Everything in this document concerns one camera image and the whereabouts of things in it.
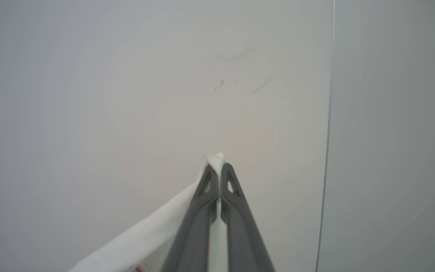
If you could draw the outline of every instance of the white towel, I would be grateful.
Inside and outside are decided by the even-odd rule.
[[[218,153],[207,155],[205,158],[197,179],[191,186],[174,196],[149,217],[81,260],[69,272],[158,272],[207,165],[211,165],[219,177],[218,180],[221,180],[224,155]],[[221,201],[218,200],[217,220],[211,226],[210,271],[216,270],[217,267],[221,224],[220,203]]]

